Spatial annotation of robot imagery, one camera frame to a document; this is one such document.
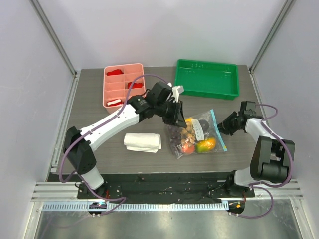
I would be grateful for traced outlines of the brown fake nuts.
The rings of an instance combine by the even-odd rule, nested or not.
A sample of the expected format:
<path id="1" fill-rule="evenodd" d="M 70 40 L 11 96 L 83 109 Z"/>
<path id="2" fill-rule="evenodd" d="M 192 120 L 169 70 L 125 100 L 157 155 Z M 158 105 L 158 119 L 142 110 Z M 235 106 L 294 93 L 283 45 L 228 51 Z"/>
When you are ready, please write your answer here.
<path id="1" fill-rule="evenodd" d="M 187 128 L 183 128 L 181 133 L 181 144 L 186 144 L 186 143 L 190 143 L 190 144 L 195 144 L 196 142 L 196 135 L 195 135 L 195 131 L 193 129 L 193 127 L 188 126 Z"/>

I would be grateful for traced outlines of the clear zip top bag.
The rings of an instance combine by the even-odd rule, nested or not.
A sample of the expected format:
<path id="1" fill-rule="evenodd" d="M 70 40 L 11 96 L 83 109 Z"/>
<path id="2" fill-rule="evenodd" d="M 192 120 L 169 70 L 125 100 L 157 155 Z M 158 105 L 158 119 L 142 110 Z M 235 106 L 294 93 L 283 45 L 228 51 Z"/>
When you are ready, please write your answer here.
<path id="1" fill-rule="evenodd" d="M 220 153 L 220 152 L 227 151 L 227 147 L 222 139 L 221 133 L 218 130 L 215 111 L 213 109 L 206 111 L 204 113 L 192 116 L 191 118 L 194 118 L 192 123 L 193 123 L 193 129 L 196 135 L 196 142 L 194 144 L 195 147 L 199 141 L 214 137 L 217 141 L 216 147 L 212 151 L 206 152 L 206 153 Z M 206 120 L 209 123 L 210 128 L 207 132 L 203 132 L 199 123 L 200 119 Z"/>

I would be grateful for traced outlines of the red orange fake peach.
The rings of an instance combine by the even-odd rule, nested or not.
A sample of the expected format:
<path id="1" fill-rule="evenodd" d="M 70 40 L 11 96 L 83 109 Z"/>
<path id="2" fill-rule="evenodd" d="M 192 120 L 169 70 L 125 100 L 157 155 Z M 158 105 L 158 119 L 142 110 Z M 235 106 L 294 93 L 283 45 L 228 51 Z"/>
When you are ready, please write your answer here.
<path id="1" fill-rule="evenodd" d="M 195 152 L 195 145 L 192 143 L 185 143 L 181 148 L 181 152 L 188 155 L 193 154 Z"/>

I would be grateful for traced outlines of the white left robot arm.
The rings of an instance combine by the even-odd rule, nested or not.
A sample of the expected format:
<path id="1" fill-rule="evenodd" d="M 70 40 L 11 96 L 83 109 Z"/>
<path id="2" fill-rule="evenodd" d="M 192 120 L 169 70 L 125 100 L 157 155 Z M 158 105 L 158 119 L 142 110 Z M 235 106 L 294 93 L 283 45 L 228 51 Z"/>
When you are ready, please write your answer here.
<path id="1" fill-rule="evenodd" d="M 106 193 L 105 180 L 97 169 L 94 151 L 105 141 L 122 130 L 136 125 L 154 115 L 162 118 L 167 125 L 186 127 L 179 95 L 183 86 L 157 82 L 145 96 L 134 95 L 109 116 L 88 127 L 67 130 L 63 158 L 68 159 L 76 173 L 89 186 L 89 193 L 96 199 Z"/>

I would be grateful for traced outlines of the purple fake grape bunch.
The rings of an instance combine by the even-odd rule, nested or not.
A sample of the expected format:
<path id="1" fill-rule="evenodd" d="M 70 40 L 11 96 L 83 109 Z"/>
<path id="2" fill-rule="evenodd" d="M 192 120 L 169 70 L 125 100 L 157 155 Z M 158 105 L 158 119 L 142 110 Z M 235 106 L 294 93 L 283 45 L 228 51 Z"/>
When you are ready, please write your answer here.
<path id="1" fill-rule="evenodd" d="M 167 135 L 169 138 L 169 146 L 172 153 L 175 155 L 176 158 L 179 158 L 182 155 L 181 148 L 182 148 L 182 135 L 181 135 L 182 128 L 169 125 L 167 127 Z"/>

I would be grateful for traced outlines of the yellow fake pear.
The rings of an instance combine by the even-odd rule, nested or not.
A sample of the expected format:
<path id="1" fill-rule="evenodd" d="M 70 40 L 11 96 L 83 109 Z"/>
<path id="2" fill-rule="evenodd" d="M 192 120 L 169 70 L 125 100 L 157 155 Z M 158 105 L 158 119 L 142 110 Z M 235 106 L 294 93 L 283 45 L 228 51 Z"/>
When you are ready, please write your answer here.
<path id="1" fill-rule="evenodd" d="M 187 118 L 185 120 L 187 127 L 193 127 L 193 123 L 192 123 L 193 120 L 194 118 Z"/>

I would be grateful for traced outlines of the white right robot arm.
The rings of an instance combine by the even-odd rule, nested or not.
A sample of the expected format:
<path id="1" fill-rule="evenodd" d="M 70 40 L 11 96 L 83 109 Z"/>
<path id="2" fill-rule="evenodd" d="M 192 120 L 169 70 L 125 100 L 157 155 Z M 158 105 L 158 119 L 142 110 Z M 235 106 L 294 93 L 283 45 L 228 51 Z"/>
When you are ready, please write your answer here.
<path id="1" fill-rule="evenodd" d="M 234 170 L 227 176 L 224 188 L 232 197 L 261 184 L 280 188 L 292 178 L 295 143 L 270 129 L 266 120 L 257 115 L 257 106 L 255 102 L 242 101 L 238 112 L 218 124 L 220 133 L 233 135 L 243 130 L 256 143 L 250 166 Z"/>

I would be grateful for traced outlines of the orange green fake mango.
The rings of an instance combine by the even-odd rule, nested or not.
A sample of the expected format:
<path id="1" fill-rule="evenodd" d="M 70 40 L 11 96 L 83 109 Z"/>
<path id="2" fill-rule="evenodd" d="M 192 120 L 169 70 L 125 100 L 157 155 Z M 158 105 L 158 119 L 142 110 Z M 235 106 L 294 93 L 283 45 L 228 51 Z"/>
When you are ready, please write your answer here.
<path id="1" fill-rule="evenodd" d="M 195 151 L 197 153 L 206 153 L 212 151 L 216 147 L 217 141 L 214 137 L 199 141 L 196 144 Z"/>

